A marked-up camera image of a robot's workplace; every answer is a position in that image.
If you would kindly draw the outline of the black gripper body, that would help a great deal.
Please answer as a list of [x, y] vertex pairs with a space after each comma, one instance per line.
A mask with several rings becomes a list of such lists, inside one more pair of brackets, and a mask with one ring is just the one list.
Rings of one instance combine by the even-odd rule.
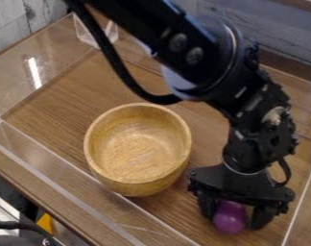
[[277, 215], [287, 213], [295, 193], [284, 183], [277, 183], [265, 170], [252, 175], [234, 172], [222, 163], [198, 167], [188, 172], [188, 191], [199, 192], [218, 200], [228, 200], [243, 205], [268, 206], [277, 209]]

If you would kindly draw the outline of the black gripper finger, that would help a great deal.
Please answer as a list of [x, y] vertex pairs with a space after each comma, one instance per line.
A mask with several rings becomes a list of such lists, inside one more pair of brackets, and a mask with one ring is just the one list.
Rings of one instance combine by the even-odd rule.
[[268, 206], [257, 206], [253, 208], [251, 225], [249, 228], [252, 231], [261, 230], [268, 223], [273, 220], [277, 215], [277, 209]]
[[196, 196], [196, 202], [203, 216], [212, 220], [216, 213], [216, 200], [203, 192], [199, 192]]

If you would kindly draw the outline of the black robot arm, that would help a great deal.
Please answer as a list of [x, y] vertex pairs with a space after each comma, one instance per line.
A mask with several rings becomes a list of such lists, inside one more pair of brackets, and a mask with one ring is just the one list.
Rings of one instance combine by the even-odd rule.
[[[285, 213], [295, 193], [272, 179], [272, 164], [299, 144], [291, 98], [259, 66], [259, 45], [234, 24], [195, 19], [170, 0], [67, 0], [83, 20], [118, 76], [144, 100], [172, 105], [198, 101], [228, 120], [220, 164], [190, 171], [188, 190], [210, 220], [230, 215], [230, 205], [252, 209], [249, 227], [263, 229]], [[155, 95], [138, 84], [94, 14], [103, 13], [142, 43], [163, 67], [170, 93]]]

